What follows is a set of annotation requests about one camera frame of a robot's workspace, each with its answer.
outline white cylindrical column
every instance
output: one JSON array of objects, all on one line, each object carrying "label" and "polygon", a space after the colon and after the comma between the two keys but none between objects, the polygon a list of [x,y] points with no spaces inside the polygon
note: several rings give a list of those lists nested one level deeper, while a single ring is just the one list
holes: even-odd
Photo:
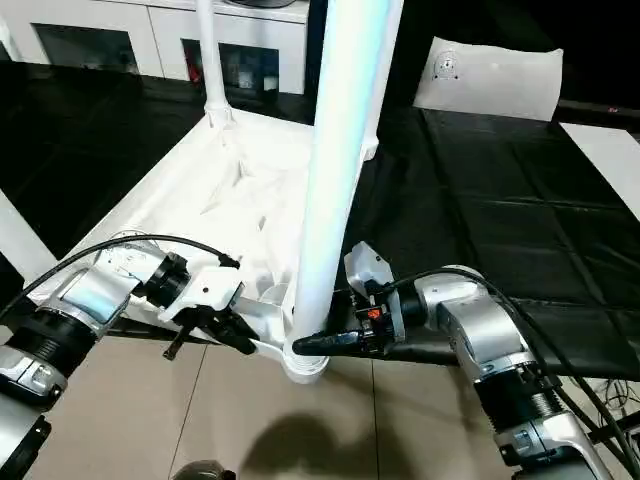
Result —
[{"label": "white cylindrical column", "polygon": [[0,252],[30,282],[53,267],[56,257],[0,190]]},{"label": "white cylindrical column", "polygon": [[365,160],[371,160],[378,148],[378,122],[380,121],[384,93],[387,90],[387,80],[389,80],[389,70],[391,70],[391,60],[396,47],[403,5],[404,0],[394,0],[389,7],[384,43],[382,44],[380,62],[378,63],[378,73],[373,87],[373,95],[371,96],[371,109],[369,110],[367,128],[364,133]]},{"label": "white cylindrical column", "polygon": [[284,349],[289,376],[313,381],[327,359],[299,357],[291,343],[322,330],[340,262],[360,168],[389,6],[397,0],[331,0],[309,170],[292,331]]},{"label": "white cylindrical column", "polygon": [[224,94],[220,49],[215,35],[213,0],[197,0],[196,11],[200,25],[200,53],[204,70],[207,102],[204,109],[212,124],[227,122],[231,118],[231,107]]}]

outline silver robot arm segment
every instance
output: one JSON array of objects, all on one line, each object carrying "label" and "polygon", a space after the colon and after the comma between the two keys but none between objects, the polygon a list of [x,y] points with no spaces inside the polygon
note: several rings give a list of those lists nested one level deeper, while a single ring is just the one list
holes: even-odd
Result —
[{"label": "silver robot arm segment", "polygon": [[511,316],[486,288],[455,274],[414,285],[428,326],[449,332],[507,465],[523,466],[526,478],[612,478],[573,413],[560,406]]},{"label": "silver robot arm segment", "polygon": [[[390,265],[359,243],[345,256],[359,328],[297,340],[294,351],[392,360],[399,347],[411,352],[429,334],[445,334],[493,424],[504,462],[521,467],[517,476],[611,479],[573,413],[561,407],[554,391],[559,380],[541,371],[509,312],[464,275],[481,276],[467,267],[445,268],[392,288]],[[411,358],[423,361],[405,360]]]},{"label": "silver robot arm segment", "polygon": [[[69,274],[33,314],[22,319],[0,346],[0,478],[23,478],[51,432],[43,413],[61,397],[69,377],[124,311],[131,295],[146,297],[165,313],[166,321],[179,325],[183,309],[205,309],[198,310],[199,323],[183,326],[173,356],[193,328],[213,322],[215,315],[241,321],[229,308],[242,288],[237,270],[205,268],[209,279],[217,279],[211,285],[216,292],[202,298],[191,293],[195,287],[184,258],[146,240],[114,246],[102,250],[93,265]],[[191,305],[189,298],[203,305]],[[232,336],[233,326],[219,328]]]}]

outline tiled floor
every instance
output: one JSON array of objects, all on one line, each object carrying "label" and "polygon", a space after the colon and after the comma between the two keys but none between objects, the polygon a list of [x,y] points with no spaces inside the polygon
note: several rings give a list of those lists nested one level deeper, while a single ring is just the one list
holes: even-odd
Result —
[{"label": "tiled floor", "polygon": [[262,357],[106,338],[49,416],[31,480],[165,480],[216,459],[241,479],[509,478],[459,372],[336,358],[296,385]]}]

